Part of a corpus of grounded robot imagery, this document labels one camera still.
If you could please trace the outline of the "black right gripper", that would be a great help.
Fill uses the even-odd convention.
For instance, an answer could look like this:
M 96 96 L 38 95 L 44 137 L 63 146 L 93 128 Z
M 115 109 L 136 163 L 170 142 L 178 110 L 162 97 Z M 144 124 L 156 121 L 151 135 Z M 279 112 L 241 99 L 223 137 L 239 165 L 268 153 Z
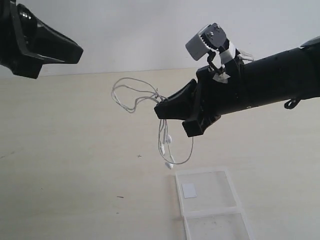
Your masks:
M 188 137 L 203 135 L 222 115 L 244 110 L 248 106 L 248 91 L 242 78 L 244 62 L 232 61 L 225 66 L 230 75 L 227 83 L 213 79 L 215 71 L 204 66 L 196 71 L 182 89 L 154 107 L 160 120 L 183 120 Z

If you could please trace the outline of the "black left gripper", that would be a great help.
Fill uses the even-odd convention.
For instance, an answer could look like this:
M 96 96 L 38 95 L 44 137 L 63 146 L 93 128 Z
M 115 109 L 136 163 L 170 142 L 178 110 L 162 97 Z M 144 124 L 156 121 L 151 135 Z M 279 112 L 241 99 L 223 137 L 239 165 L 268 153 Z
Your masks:
M 15 0 L 0 2 L 0 65 L 14 75 L 36 79 L 45 64 L 77 64 L 83 49 Z

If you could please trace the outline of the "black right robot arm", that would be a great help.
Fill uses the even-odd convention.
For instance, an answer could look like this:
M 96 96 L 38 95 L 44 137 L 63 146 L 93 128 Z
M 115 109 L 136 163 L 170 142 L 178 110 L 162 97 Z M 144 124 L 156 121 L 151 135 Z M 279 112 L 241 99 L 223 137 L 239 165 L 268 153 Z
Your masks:
M 284 102 L 288 110 L 320 95 L 320 40 L 250 63 L 239 56 L 225 65 L 226 79 L 218 80 L 212 65 L 199 68 L 178 92 L 158 103 L 161 120 L 180 120 L 189 137 L 200 136 L 221 116 Z

